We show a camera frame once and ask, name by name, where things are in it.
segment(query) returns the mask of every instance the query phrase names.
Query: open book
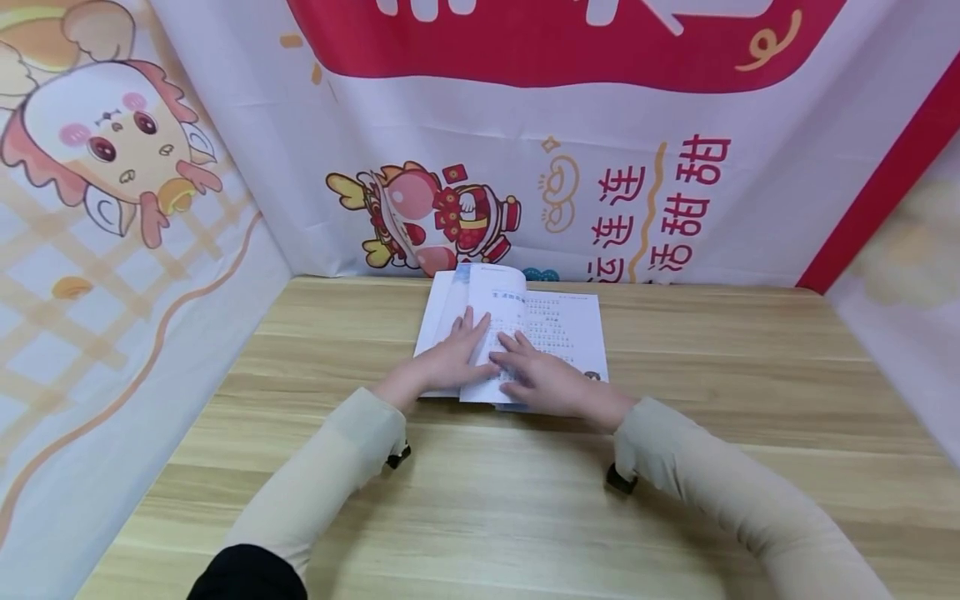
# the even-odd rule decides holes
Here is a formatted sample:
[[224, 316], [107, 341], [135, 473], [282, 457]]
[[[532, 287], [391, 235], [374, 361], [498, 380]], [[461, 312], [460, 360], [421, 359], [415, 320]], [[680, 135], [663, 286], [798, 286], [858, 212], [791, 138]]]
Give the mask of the open book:
[[[414, 354], [425, 352], [446, 338], [453, 322], [464, 314], [468, 305], [473, 307], [476, 320], [485, 313], [491, 314], [490, 329], [474, 352], [472, 364], [490, 362], [492, 351], [503, 350], [496, 339], [497, 333], [514, 335], [519, 330], [538, 350], [560, 356], [585, 376], [608, 381], [600, 302], [596, 295], [527, 290], [522, 272], [498, 265], [464, 263], [456, 271], [434, 275]], [[519, 408], [520, 405], [513, 404], [500, 391], [500, 384], [513, 378], [504, 370], [490, 381], [428, 396], [458, 396], [461, 402]]]

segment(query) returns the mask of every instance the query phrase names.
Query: hand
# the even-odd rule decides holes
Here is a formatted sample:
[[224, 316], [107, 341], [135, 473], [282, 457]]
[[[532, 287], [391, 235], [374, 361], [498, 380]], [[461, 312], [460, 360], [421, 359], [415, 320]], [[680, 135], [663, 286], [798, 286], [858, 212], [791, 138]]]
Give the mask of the hand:
[[453, 322], [445, 340], [398, 366], [371, 392], [403, 412], [413, 407], [424, 392], [459, 388], [490, 379], [500, 372], [499, 367], [491, 363], [470, 364], [470, 356], [489, 326], [490, 313], [474, 326], [473, 308], [468, 306], [464, 316]]
[[516, 338], [505, 333], [497, 337], [507, 351], [491, 352], [491, 360], [520, 380], [500, 389], [534, 411], [586, 419], [612, 433], [636, 404], [609, 383], [589, 379], [564, 360], [538, 351], [519, 331]]

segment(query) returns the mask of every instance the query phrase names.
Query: wooden table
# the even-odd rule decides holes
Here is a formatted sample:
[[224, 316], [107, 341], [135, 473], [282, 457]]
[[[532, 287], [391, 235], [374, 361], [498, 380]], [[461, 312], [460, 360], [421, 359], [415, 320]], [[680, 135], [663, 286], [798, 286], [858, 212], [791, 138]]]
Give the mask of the wooden table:
[[[816, 499], [898, 598], [960, 593], [960, 476], [828, 304], [800, 290], [598, 293], [613, 383], [656, 396]], [[244, 505], [356, 387], [407, 357], [428, 282], [299, 278], [276, 302], [82, 598], [183, 598]], [[414, 455], [318, 542], [311, 597], [769, 598], [753, 559], [650, 489], [603, 486], [608, 438], [449, 400]]]

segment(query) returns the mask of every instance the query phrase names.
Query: backdrop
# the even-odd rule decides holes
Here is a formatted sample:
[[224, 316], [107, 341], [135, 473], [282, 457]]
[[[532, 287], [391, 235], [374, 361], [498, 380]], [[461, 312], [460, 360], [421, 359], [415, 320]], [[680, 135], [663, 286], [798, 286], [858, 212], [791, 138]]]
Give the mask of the backdrop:
[[322, 276], [842, 269], [879, 223], [858, 195], [960, 50], [936, 0], [155, 6], [293, 269]]

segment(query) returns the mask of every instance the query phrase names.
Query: forearm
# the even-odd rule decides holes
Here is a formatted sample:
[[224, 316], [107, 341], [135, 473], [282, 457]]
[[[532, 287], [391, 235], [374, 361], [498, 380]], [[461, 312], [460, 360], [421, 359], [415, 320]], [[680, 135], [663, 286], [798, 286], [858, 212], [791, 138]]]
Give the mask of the forearm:
[[357, 390], [253, 497], [225, 547], [266, 548], [302, 577], [314, 542], [347, 498], [403, 449], [405, 424], [393, 405]]
[[735, 446], [646, 398], [614, 435], [617, 471], [705, 513], [767, 571], [784, 600], [891, 598], [810, 498]]

